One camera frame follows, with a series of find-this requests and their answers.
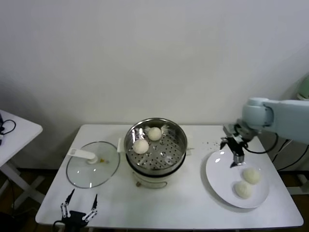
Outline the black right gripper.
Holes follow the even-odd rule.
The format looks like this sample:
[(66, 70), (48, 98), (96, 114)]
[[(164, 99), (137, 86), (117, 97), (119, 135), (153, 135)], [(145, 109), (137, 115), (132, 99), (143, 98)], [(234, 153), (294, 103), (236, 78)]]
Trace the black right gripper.
[(233, 162), (230, 168), (241, 166), (244, 164), (244, 152), (243, 147), (233, 137), (222, 137), (220, 142), (220, 149), (223, 149), (225, 145), (228, 145), (233, 152)]

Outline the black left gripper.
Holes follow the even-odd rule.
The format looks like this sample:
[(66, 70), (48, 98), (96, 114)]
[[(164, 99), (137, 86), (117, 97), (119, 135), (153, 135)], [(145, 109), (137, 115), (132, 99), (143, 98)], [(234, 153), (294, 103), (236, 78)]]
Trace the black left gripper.
[(97, 214), (97, 204), (98, 204), (98, 195), (96, 194), (92, 209), (89, 213), (82, 213), (77, 211), (69, 211), (69, 203), (74, 194), (75, 189), (68, 195), (66, 200), (61, 204), (61, 222), (65, 225), (87, 225), (87, 222), (90, 222), (95, 215)]

